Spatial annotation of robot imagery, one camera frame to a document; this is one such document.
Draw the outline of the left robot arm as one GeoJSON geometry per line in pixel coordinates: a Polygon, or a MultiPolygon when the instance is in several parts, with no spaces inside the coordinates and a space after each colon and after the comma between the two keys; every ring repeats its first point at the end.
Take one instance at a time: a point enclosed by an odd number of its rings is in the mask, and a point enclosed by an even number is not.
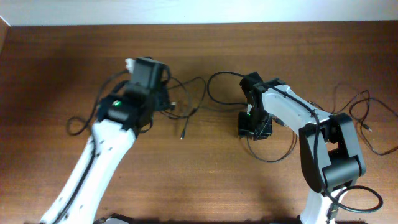
{"type": "Polygon", "coordinates": [[[156,111],[170,106],[168,65],[150,57],[126,59],[126,68],[109,77],[128,74],[107,94],[98,94],[93,111],[83,122],[90,136],[62,191],[43,214],[41,223],[93,223],[115,170],[138,135],[153,125],[156,111]]]}

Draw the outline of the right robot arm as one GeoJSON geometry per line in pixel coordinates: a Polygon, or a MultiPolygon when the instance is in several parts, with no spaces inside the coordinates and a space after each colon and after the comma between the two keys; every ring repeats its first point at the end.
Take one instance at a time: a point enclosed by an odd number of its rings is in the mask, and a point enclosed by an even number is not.
{"type": "Polygon", "coordinates": [[[258,73],[239,83],[247,110],[238,116],[238,134],[254,141],[267,139],[275,121],[297,136],[302,174],[310,191],[301,223],[334,223],[341,201],[366,165],[353,120],[345,113],[320,110],[275,78],[265,82],[258,73]]]}

